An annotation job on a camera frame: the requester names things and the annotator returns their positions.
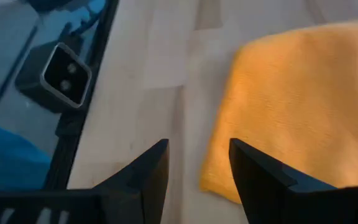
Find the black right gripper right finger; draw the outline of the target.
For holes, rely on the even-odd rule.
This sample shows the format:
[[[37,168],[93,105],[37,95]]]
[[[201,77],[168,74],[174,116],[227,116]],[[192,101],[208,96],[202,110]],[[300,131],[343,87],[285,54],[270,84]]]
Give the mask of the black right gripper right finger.
[[[249,223],[358,223],[358,187],[335,188],[239,139],[229,160]]]

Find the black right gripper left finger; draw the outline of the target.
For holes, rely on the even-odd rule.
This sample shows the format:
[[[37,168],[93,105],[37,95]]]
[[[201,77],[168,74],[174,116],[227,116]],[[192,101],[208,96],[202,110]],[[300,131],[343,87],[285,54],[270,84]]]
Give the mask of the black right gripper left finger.
[[[161,139],[95,189],[103,223],[159,224],[169,177],[169,140]]]

